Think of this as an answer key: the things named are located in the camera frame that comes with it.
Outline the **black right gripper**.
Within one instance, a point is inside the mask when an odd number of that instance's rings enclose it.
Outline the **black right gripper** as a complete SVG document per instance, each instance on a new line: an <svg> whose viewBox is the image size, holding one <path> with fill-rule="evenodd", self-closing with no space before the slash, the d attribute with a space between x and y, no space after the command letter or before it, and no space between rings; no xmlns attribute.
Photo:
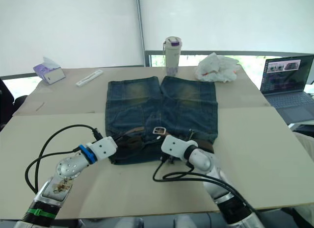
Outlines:
<svg viewBox="0 0 314 228"><path fill-rule="evenodd" d="M174 156L169 155L167 153L162 153L160 161L161 161L161 164L164 164L166 162L169 164L174 164L174 159L175 159Z"/></svg>

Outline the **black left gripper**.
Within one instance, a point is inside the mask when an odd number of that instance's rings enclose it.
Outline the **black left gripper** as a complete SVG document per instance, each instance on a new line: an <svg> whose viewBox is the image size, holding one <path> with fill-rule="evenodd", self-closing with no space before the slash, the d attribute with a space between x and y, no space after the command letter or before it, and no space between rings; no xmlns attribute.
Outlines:
<svg viewBox="0 0 314 228"><path fill-rule="evenodd" d="M143 140L141 136L133 136L133 137L116 137L114 141L117 145L117 150L138 150L143 146Z"/></svg>

